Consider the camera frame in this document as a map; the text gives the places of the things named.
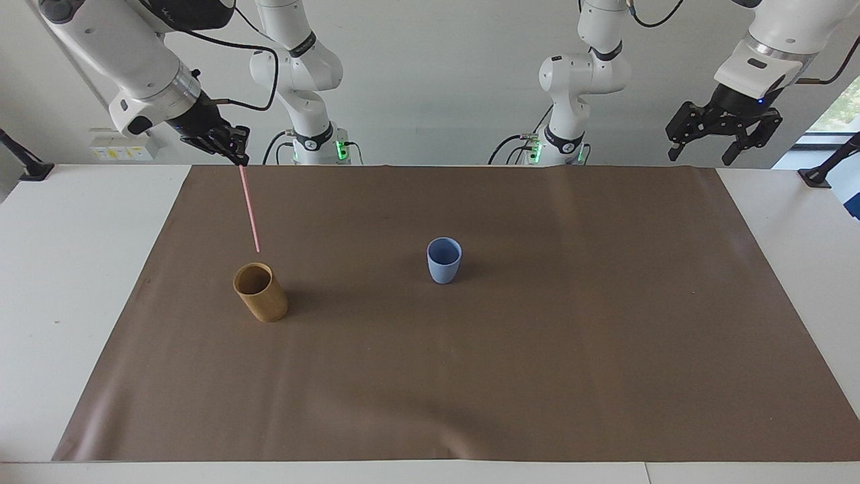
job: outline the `light blue plastic cup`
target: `light blue plastic cup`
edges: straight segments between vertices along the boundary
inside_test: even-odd
[[[463,248],[450,237],[439,237],[427,246],[427,267],[437,284],[447,284],[454,280],[462,258]]]

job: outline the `white robotic arm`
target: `white robotic arm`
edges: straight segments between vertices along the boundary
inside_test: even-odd
[[[755,21],[714,79],[708,104],[685,102],[666,127],[674,161],[684,147],[710,134],[735,142],[722,157],[732,164],[743,151],[763,147],[782,122],[771,105],[795,84],[833,31],[851,16],[860,0],[733,0],[753,9]]]
[[[149,0],[188,30],[223,27],[233,0]],[[191,72],[163,42],[170,29],[139,0],[40,0],[48,27],[72,52],[112,79],[120,93],[109,110],[117,130],[141,134],[167,122],[189,145],[247,164],[246,127],[221,118]]]
[[[341,84],[341,61],[310,29],[302,0],[255,1],[266,34],[283,46],[276,49],[277,89],[295,131],[295,159],[300,164],[348,164],[348,150],[343,147],[347,133],[329,119],[325,102],[315,92]],[[258,84],[272,85],[274,62],[274,56],[264,52],[251,58],[251,75]]]
[[[579,21],[588,53],[544,61],[541,87],[553,102],[550,123],[538,131],[532,164],[569,164],[578,158],[591,108],[581,96],[618,92],[630,81],[630,62],[622,54],[621,31],[628,16],[624,0],[585,0]]]

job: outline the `brown cup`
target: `brown cup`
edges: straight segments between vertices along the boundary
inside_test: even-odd
[[[263,323],[274,323],[287,309],[284,289],[275,279],[272,268],[259,262],[242,267],[233,278],[233,289],[251,313]]]

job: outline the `pink straw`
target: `pink straw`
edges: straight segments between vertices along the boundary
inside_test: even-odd
[[[254,234],[254,247],[260,253],[260,239],[257,238],[257,222],[254,218],[254,207],[251,206],[251,194],[248,192],[248,179],[245,177],[245,167],[239,165],[239,174],[242,176],[242,188],[245,190],[245,201],[248,203],[248,217],[251,219],[251,232]]]

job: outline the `white tabletop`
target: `white tabletop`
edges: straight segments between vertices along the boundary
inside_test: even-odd
[[[45,462],[173,205],[187,166],[59,166],[0,205],[0,461]],[[860,414],[860,224],[790,171],[720,171]],[[17,463],[0,482],[860,482],[860,463]]]

